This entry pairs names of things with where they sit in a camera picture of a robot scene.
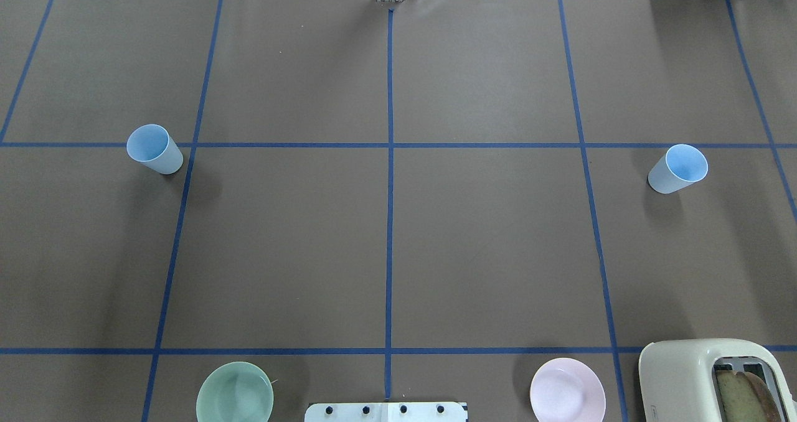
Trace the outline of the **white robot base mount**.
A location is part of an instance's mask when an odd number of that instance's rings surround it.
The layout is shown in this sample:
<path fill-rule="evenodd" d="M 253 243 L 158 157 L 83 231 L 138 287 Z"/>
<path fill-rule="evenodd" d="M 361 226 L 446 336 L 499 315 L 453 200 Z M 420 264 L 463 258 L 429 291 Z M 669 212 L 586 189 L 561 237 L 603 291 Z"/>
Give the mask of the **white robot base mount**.
<path fill-rule="evenodd" d="M 453 401 L 318 403 L 304 421 L 468 421 L 466 403 Z"/>

